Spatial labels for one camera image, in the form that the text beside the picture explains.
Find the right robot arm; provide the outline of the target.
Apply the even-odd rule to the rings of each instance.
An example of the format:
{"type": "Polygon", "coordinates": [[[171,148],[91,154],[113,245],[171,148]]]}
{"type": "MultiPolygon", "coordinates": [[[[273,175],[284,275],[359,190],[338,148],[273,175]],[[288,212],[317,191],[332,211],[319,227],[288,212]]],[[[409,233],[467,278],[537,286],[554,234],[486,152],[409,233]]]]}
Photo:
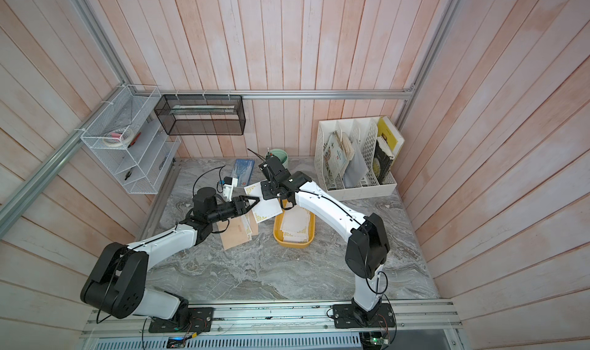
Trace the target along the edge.
{"type": "Polygon", "coordinates": [[[383,219],[376,213],[364,215],[326,193],[311,177],[291,173],[276,156],[259,165],[265,177],[261,183],[265,200],[287,201],[324,221],[347,244],[345,263],[355,275],[351,300],[353,314],[369,322],[382,303],[388,278],[383,273],[390,243],[383,219]]]}

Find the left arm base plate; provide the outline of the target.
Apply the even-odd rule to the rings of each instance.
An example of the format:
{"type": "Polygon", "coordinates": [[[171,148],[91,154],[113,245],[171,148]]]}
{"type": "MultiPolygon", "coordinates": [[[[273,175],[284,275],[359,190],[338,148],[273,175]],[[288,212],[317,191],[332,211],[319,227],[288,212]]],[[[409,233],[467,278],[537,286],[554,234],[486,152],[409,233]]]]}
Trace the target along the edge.
{"type": "Polygon", "coordinates": [[[154,318],[149,333],[193,333],[209,332],[214,317],[213,307],[186,307],[172,319],[154,318]]]}

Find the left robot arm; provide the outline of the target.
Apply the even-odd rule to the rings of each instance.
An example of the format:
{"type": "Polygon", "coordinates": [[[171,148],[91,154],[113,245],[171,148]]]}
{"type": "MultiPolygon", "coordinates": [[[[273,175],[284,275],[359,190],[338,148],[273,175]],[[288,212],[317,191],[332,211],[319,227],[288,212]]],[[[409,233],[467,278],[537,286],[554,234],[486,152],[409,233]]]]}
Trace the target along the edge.
{"type": "Polygon", "coordinates": [[[249,213],[258,196],[234,196],[225,201],[214,188],[193,195],[193,207],[175,227],[151,238],[123,245],[107,245],[81,289],[84,304],[117,319],[150,316],[182,321],[183,299],[147,289],[148,271],[161,261],[204,242],[217,222],[249,213]]]}

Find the white yellow-pattern paper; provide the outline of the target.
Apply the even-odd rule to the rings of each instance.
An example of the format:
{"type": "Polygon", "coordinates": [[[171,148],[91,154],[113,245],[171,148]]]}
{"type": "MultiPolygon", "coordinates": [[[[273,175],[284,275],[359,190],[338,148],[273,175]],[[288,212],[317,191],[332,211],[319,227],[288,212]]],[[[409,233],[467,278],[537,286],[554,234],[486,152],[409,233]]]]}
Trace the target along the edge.
{"type": "Polygon", "coordinates": [[[256,223],[274,218],[283,212],[278,198],[264,199],[261,182],[249,185],[244,190],[248,196],[259,198],[259,203],[251,210],[256,223]]]}
{"type": "Polygon", "coordinates": [[[247,237],[248,237],[249,240],[252,240],[253,231],[252,231],[252,228],[251,228],[251,225],[250,225],[250,219],[249,219],[248,216],[242,216],[242,219],[243,219],[243,222],[244,222],[244,229],[245,229],[245,231],[247,233],[247,237]]]}

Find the pink lined paper sheet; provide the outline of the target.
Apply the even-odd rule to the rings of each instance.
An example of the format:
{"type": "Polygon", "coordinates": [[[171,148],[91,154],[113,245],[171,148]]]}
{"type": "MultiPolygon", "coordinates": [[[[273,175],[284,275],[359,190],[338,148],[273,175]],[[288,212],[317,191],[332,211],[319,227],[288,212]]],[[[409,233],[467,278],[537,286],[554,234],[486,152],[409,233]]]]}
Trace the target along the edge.
{"type": "Polygon", "coordinates": [[[250,213],[248,215],[248,219],[249,219],[249,224],[250,224],[250,229],[252,231],[252,235],[257,236],[259,234],[259,227],[258,227],[258,223],[256,221],[254,214],[250,213]]]}

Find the yellow plastic storage box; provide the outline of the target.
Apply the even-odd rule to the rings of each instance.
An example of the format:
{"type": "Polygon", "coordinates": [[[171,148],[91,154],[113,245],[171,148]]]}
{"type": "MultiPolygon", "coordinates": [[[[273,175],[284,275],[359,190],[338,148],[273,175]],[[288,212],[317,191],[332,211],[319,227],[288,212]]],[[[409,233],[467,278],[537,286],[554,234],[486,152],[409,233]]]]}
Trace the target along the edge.
{"type": "Polygon", "coordinates": [[[294,249],[305,249],[307,248],[312,242],[315,237],[315,222],[316,216],[311,213],[310,211],[310,225],[309,225],[309,241],[305,243],[292,243],[292,242],[284,242],[283,241],[283,233],[280,231],[281,222],[283,220],[284,210],[280,215],[275,217],[274,225],[273,225],[273,237],[275,240],[283,247],[286,248],[294,248],[294,249]]]}

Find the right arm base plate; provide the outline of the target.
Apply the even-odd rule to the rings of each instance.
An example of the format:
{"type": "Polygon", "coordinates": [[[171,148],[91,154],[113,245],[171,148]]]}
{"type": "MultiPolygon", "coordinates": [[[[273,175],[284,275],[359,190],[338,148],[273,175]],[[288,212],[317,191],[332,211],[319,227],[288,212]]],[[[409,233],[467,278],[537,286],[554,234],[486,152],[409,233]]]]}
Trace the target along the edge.
{"type": "Polygon", "coordinates": [[[355,303],[336,304],[331,309],[336,328],[396,328],[392,306],[387,303],[379,302],[368,312],[355,303]]]}

